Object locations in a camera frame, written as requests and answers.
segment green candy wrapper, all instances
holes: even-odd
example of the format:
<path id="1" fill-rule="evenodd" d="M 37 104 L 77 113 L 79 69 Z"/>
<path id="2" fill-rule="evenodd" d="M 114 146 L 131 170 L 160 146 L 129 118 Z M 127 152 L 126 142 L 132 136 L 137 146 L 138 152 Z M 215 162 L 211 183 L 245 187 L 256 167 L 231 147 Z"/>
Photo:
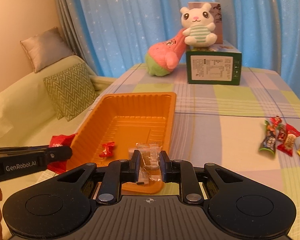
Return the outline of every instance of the green candy wrapper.
<path id="1" fill-rule="evenodd" d="M 265 121 L 266 126 L 266 136 L 260 145 L 259 151 L 269 151 L 275 155 L 275 128 L 274 124 L 270 124 L 268 121 Z"/>

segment zigzag pattern pillow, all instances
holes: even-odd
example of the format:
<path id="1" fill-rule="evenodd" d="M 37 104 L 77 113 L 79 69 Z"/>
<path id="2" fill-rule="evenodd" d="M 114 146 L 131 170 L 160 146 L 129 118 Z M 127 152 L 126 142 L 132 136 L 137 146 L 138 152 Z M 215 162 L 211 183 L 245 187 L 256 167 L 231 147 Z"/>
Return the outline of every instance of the zigzag pattern pillow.
<path id="1" fill-rule="evenodd" d="M 58 119 L 65 116 L 67 121 L 72 120 L 90 106 L 97 97 L 83 63 L 46 77 L 43 82 Z"/>

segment beige wall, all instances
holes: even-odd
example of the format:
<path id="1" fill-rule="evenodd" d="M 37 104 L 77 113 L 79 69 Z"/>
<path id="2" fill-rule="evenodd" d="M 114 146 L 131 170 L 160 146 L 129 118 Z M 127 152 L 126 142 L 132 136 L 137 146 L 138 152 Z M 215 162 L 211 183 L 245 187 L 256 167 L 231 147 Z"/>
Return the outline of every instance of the beige wall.
<path id="1" fill-rule="evenodd" d="M 0 92 L 32 72 L 20 41 L 54 26 L 55 0 L 0 0 Z"/>

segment plaid tablecloth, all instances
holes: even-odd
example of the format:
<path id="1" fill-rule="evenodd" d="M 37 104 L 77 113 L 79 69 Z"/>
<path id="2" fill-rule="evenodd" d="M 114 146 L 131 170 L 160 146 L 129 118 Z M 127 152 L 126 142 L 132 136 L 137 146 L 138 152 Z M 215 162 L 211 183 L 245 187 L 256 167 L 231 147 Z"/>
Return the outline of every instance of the plaid tablecloth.
<path id="1" fill-rule="evenodd" d="M 187 84 L 183 64 L 164 77 L 150 76 L 146 64 L 137 64 L 103 94 L 168 91 L 177 94 L 170 159 L 198 167 L 217 163 L 285 193 L 297 207 L 289 236 L 300 239 L 300 157 L 296 149 L 293 157 L 258 152 L 265 117 L 279 115 L 300 131 L 300 100 L 282 78 L 274 71 L 244 67 L 240 86 L 193 85 Z"/>

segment sofa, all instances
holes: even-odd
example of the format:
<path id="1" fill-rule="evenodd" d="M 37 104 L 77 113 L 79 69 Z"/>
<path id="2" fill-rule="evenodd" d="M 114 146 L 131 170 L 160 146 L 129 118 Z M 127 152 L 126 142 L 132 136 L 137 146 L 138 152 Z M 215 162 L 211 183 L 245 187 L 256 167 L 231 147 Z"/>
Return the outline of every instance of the sofa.
<path id="1" fill-rule="evenodd" d="M 48 145 L 53 135 L 70 135 L 76 131 L 89 107 L 69 122 L 65 118 L 58 120 L 43 78 L 77 63 L 84 61 L 75 55 L 66 57 L 38 73 L 26 75 L 0 93 L 0 147 Z M 115 80 L 97 76 L 88 65 L 87 70 L 97 94 Z M 0 182 L 3 193 L 1 208 L 10 195 L 35 184 L 41 174 Z M 11 235 L 4 220 L 2 228 L 3 239 L 8 239 Z"/>

